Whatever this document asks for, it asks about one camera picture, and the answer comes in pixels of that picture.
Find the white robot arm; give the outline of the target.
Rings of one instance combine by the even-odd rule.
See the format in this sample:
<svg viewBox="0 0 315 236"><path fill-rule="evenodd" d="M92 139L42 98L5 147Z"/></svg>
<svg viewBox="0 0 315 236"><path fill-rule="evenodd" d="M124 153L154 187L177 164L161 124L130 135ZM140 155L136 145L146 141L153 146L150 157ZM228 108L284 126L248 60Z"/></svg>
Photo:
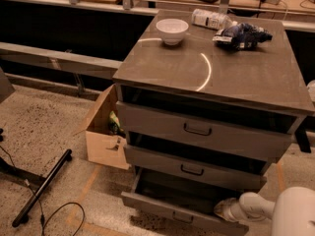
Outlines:
<svg viewBox="0 0 315 236"><path fill-rule="evenodd" d="M290 187L275 202L247 192L220 201L214 213L229 222L272 221L271 236L315 236L315 191Z"/></svg>

